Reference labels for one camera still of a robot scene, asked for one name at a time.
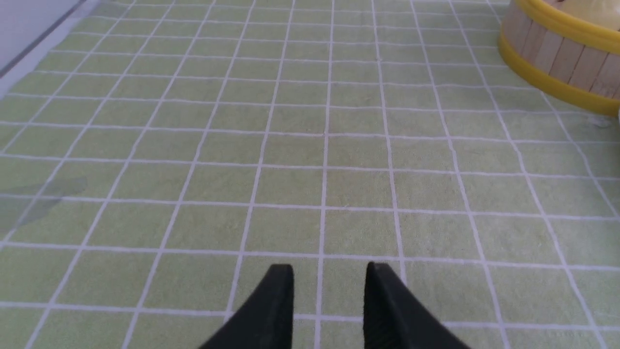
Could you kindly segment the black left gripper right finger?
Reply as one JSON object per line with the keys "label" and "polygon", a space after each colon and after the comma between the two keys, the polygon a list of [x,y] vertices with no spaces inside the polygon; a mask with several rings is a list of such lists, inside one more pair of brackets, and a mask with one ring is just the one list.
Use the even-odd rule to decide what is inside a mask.
{"label": "black left gripper right finger", "polygon": [[467,349],[417,300],[386,263],[366,266],[363,305],[366,349]]}

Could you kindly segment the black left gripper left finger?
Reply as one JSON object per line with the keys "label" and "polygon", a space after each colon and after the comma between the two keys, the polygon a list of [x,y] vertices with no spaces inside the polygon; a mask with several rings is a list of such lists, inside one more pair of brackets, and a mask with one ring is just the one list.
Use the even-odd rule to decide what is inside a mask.
{"label": "black left gripper left finger", "polygon": [[292,265],[271,265],[246,302],[200,348],[290,349],[294,283]]}

